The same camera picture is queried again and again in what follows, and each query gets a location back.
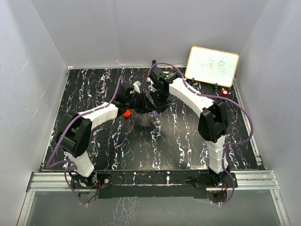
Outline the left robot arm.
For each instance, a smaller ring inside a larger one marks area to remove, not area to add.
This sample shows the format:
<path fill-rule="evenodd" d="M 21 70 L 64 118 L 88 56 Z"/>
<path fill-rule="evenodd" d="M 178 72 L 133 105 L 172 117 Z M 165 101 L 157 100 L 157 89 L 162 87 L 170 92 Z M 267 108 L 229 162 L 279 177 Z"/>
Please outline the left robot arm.
<path fill-rule="evenodd" d="M 91 131 L 107 121 L 125 116 L 127 110 L 134 110 L 138 114 L 156 110 L 140 86 L 139 81 L 133 84 L 121 83 L 112 102 L 103 102 L 98 107 L 74 116 L 66 115 L 68 122 L 78 118 L 68 128 L 59 146 L 72 161 L 75 174 L 70 176 L 83 187 L 92 188 L 97 183 L 95 168 L 87 153 Z"/>

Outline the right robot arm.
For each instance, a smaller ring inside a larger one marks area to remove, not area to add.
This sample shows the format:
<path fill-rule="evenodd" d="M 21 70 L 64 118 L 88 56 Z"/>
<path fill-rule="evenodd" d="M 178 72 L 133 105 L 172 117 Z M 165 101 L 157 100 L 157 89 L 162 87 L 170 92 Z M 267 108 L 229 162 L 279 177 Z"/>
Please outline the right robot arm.
<path fill-rule="evenodd" d="M 206 141 L 209 154 L 208 184 L 222 186 L 227 180 L 225 170 L 228 167 L 227 160 L 223 157 L 223 145 L 229 125 L 225 103 L 199 96 L 197 90 L 178 71 L 165 73 L 158 67 L 153 68 L 148 73 L 147 81 L 151 85 L 150 95 L 158 113 L 164 112 L 171 104 L 171 96 L 175 96 L 199 117 L 198 132 Z"/>

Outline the red earbud charging case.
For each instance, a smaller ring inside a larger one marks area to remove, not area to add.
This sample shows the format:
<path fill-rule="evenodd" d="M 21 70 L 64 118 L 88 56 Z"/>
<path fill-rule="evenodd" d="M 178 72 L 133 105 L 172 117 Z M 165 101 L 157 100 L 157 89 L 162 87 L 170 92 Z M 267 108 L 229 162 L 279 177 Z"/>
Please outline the red earbud charging case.
<path fill-rule="evenodd" d="M 130 118 L 132 116 L 132 111 L 127 109 L 124 113 L 123 113 L 124 118 Z"/>

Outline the purple earbud charging case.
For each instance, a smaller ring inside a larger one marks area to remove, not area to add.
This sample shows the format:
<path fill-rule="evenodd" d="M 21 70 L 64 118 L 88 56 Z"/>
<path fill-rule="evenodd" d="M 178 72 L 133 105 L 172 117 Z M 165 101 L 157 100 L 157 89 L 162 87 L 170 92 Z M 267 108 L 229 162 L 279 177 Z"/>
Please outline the purple earbud charging case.
<path fill-rule="evenodd" d="M 159 116 L 159 113 L 158 113 L 157 110 L 152 111 L 152 114 L 153 114 L 154 117 L 158 117 Z"/>

